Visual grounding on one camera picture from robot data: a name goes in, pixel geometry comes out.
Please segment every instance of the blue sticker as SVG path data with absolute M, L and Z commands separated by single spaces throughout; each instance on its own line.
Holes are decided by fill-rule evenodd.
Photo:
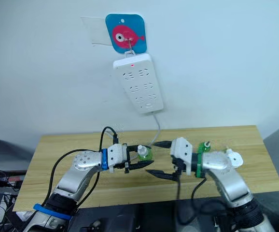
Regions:
M 116 52 L 125 53 L 130 50 L 130 46 L 135 53 L 146 52 L 145 24 L 141 16 L 109 14 L 105 22 Z

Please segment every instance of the blue ring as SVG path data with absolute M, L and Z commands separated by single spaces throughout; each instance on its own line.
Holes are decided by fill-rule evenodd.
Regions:
M 107 157 L 107 149 L 102 149 L 102 169 L 108 170 L 108 157 Z
M 57 218 L 65 219 L 65 220 L 70 220 L 72 218 L 70 215 L 61 214 L 61 213 L 57 213 L 57 212 L 49 210 L 49 209 L 45 209 L 40 204 L 35 204 L 33 209 L 38 210 L 42 213 L 57 217 Z

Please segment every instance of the wooden tabletop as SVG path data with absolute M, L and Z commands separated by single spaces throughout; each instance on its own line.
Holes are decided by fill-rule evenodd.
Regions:
M 155 133 L 153 130 L 130 131 L 118 133 L 118 136 L 120 143 L 147 145 Z M 162 130 L 157 141 L 174 140 L 178 137 L 186 138 L 194 146 L 194 151 L 197 151 L 199 143 L 208 140 L 212 151 L 229 146 L 242 155 L 244 164 L 237 170 L 253 193 L 279 191 L 278 174 L 256 126 Z M 43 202 L 52 166 L 60 156 L 77 148 L 98 150 L 99 140 L 100 133 L 43 136 L 30 163 L 14 211 L 32 210 L 35 203 Z M 109 147 L 111 142 L 105 135 L 103 147 Z M 169 149 L 153 147 L 153 155 L 154 163 L 147 169 L 173 172 Z M 72 159 L 73 156 L 66 157 L 58 165 L 54 187 L 69 169 Z M 95 176 L 87 190 L 93 185 Z M 184 174 L 181 178 L 181 199 L 189 198 L 192 188 L 200 181 L 194 175 Z M 156 178 L 144 169 L 133 170 L 129 174 L 125 174 L 124 170 L 115 170 L 113 174 L 105 171 L 101 172 L 96 189 L 82 207 L 170 201 L 176 198 L 176 191 L 177 183 Z M 219 193 L 212 179 L 208 178 L 195 197 L 213 196 L 219 196 Z

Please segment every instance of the power strip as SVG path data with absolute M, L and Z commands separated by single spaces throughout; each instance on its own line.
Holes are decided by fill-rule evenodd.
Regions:
M 139 113 L 163 109 L 159 84 L 149 54 L 144 53 L 116 60 L 113 68 Z

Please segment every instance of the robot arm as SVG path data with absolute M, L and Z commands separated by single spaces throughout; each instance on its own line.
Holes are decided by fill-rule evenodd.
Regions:
M 137 147 L 116 143 L 101 152 L 80 152 L 45 204 L 34 206 L 36 212 L 23 231 L 64 231 L 95 173 L 106 170 L 113 173 L 114 168 L 125 168 L 125 173 L 129 173 L 130 170 L 146 167 L 153 162 L 143 160 L 131 164 L 129 153 L 137 152 Z
M 176 172 L 165 174 L 163 171 L 148 170 L 149 173 L 158 178 L 174 181 L 178 181 L 182 172 L 186 172 L 187 175 L 195 172 L 197 177 L 204 177 L 205 173 L 208 173 L 215 181 L 229 210 L 232 211 L 240 232 L 274 232 L 245 181 L 235 170 L 243 163 L 240 154 L 231 149 L 226 152 L 192 153 L 192 145 L 184 138 L 178 138 L 172 143 L 158 142 L 155 145 L 170 147 Z

